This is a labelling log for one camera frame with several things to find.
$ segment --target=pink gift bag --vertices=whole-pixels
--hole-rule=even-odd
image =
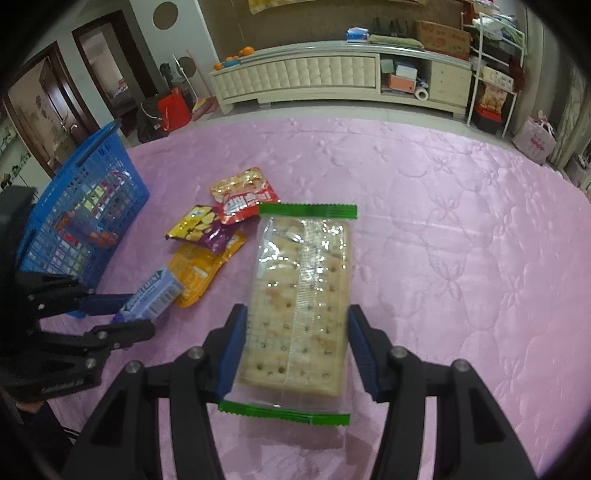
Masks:
[[[538,121],[528,118],[513,138],[513,144],[527,158],[543,165],[556,146],[554,130],[544,118]]]

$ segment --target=metal screw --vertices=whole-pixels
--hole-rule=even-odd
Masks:
[[[459,360],[456,360],[453,363],[453,366],[459,372],[467,372],[468,370],[470,370],[470,364],[461,358]]]
[[[137,360],[132,360],[127,365],[125,365],[125,371],[129,374],[136,374],[142,368],[142,364],[139,363]]]
[[[404,358],[408,355],[408,350],[406,350],[403,346],[393,346],[390,350],[390,355],[394,358]]]
[[[187,352],[187,355],[193,360],[199,360],[203,355],[205,355],[205,350],[203,350],[203,348],[200,346],[194,346]]]

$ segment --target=basket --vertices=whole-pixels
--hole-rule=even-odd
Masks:
[[[70,157],[34,206],[20,270],[67,274],[96,288],[150,196],[111,122]]]

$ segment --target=pink blanket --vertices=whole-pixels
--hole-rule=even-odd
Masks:
[[[135,291],[175,248],[164,234],[208,185],[260,166],[285,202],[359,206],[351,302],[425,360],[468,359],[542,472],[565,447],[591,398],[591,208],[573,186],[516,151],[439,131],[354,119],[269,120],[195,129],[129,151],[151,193],[100,291]],[[252,235],[253,223],[246,225]],[[125,362],[168,362],[247,302],[250,240],[188,309],[157,320],[156,337],[114,352],[103,385],[52,401],[81,429]],[[86,331],[96,319],[46,327]],[[364,479],[384,425],[353,369],[351,425],[316,427],[210,408],[226,477]],[[165,479],[174,478],[162,406]],[[433,468],[428,416],[421,478]]]

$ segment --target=blue gripper pad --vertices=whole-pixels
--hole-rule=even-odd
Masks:
[[[242,356],[242,350],[246,341],[246,317],[248,309],[244,305],[234,305],[232,313],[228,317],[225,329],[229,329],[228,341],[219,358],[217,373],[216,396],[221,401],[232,389],[234,378]]]
[[[388,394],[395,388],[395,375],[388,363],[392,343],[388,336],[371,328],[361,307],[351,305],[348,312],[349,344],[363,382],[363,387],[374,401],[389,401]]]

